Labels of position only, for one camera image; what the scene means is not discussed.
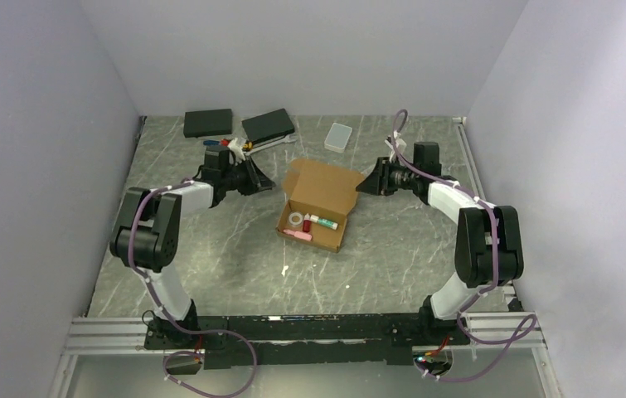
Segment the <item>brown cardboard paper box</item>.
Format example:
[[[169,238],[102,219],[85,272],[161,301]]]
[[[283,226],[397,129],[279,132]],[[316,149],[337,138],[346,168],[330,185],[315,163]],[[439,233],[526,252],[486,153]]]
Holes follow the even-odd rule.
[[[275,227],[276,234],[286,240],[337,253],[342,247],[348,217],[357,204],[356,187],[363,180],[364,176],[358,171],[309,158],[294,159],[282,183],[287,201]],[[289,224],[289,215],[293,212],[335,222],[337,228],[313,223],[309,232],[312,239],[299,239],[285,232],[302,229],[302,226]]]

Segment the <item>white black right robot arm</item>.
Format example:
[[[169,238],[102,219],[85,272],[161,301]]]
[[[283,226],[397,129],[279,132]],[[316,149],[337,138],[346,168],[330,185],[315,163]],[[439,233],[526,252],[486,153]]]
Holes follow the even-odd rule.
[[[411,160],[403,156],[402,141],[388,138],[386,144],[390,155],[376,160],[357,191],[384,197],[399,190],[411,191],[456,225],[454,273],[430,295],[431,313],[417,324],[421,339],[437,344],[449,335],[450,319],[496,287],[522,276],[524,259],[517,209],[485,201],[445,176],[437,143],[415,143]]]

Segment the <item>green white glue stick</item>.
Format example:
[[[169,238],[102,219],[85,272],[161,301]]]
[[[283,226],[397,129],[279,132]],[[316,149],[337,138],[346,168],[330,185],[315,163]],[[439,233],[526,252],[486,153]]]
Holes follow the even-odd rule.
[[[313,222],[315,224],[327,227],[327,228],[332,229],[332,230],[336,230],[338,228],[338,223],[336,223],[334,221],[330,221],[330,220],[325,219],[325,218],[321,218],[319,216],[311,215],[310,216],[310,220],[311,220],[311,222]]]

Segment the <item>pink plastic tube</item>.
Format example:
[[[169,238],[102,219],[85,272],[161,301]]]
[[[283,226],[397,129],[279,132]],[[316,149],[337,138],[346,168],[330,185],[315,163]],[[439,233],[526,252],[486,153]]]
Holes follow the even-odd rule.
[[[284,229],[283,233],[285,235],[292,236],[293,238],[298,239],[298,240],[304,240],[304,241],[310,242],[313,239],[313,236],[310,233],[304,232],[304,231],[294,231],[290,229]]]

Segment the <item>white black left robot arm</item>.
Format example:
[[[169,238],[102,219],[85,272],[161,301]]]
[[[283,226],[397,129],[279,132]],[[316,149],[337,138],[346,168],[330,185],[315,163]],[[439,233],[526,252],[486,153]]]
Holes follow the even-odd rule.
[[[250,157],[218,145],[205,151],[194,177],[158,188],[132,187],[124,194],[109,252],[140,278],[156,322],[168,323],[166,335],[175,346],[192,346],[200,333],[195,302],[172,264],[182,217],[218,206],[228,192],[250,196],[274,186]]]

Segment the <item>small red bottle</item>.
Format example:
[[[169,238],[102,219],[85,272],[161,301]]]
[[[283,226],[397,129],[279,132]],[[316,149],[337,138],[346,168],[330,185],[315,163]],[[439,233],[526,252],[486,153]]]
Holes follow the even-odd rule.
[[[305,233],[309,233],[311,231],[311,225],[312,225],[312,222],[311,222],[311,219],[310,219],[310,215],[306,214],[303,217],[302,231],[305,232]]]

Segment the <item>silver tape roll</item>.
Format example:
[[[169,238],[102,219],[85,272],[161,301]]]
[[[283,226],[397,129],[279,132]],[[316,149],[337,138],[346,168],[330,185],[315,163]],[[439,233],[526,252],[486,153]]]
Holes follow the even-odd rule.
[[[304,215],[298,211],[292,211],[288,216],[288,225],[292,227],[298,227],[303,224]]]

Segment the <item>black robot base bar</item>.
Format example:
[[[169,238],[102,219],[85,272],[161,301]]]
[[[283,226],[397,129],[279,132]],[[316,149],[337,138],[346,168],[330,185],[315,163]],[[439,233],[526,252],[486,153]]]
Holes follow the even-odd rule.
[[[193,351],[207,370],[233,366],[383,362],[409,366],[425,352],[468,339],[454,320],[418,313],[275,316],[200,316],[200,334],[180,332],[167,321],[147,324],[149,351]]]

